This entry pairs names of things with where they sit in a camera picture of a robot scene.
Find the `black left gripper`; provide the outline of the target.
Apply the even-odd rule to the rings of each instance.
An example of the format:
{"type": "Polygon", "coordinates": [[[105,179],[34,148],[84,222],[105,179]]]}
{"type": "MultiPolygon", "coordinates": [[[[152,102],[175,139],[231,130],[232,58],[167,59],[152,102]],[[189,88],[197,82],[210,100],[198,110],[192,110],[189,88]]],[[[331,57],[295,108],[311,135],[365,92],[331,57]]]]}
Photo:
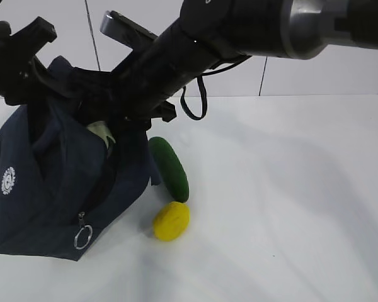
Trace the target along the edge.
{"type": "Polygon", "coordinates": [[[41,17],[15,34],[8,22],[0,21],[0,96],[9,106],[55,98],[77,103],[72,88],[74,67],[63,56],[44,66],[37,53],[57,38],[54,26],[41,17]]]}

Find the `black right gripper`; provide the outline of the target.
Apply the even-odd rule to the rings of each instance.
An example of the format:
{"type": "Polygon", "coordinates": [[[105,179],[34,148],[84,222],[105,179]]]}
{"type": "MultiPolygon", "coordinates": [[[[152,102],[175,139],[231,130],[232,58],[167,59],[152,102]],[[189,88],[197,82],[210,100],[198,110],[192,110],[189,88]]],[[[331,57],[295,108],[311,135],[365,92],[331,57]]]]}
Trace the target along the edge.
{"type": "Polygon", "coordinates": [[[110,129],[117,132],[145,127],[157,107],[220,59],[178,23],[160,36],[130,28],[122,40],[132,51],[111,72],[73,67],[66,77],[74,103],[113,104],[110,129]]]}

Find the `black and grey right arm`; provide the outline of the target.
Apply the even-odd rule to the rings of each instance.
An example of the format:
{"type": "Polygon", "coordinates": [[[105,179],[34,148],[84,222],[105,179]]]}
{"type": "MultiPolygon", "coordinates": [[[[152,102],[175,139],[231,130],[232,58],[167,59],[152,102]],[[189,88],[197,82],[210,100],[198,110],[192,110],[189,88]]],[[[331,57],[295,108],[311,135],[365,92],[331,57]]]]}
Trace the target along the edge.
{"type": "Polygon", "coordinates": [[[176,117],[169,98],[251,57],[309,60],[329,45],[378,50],[378,1],[184,1],[155,35],[116,11],[102,32],[131,51],[109,72],[77,69],[74,114],[84,124],[145,124],[176,117]]]}

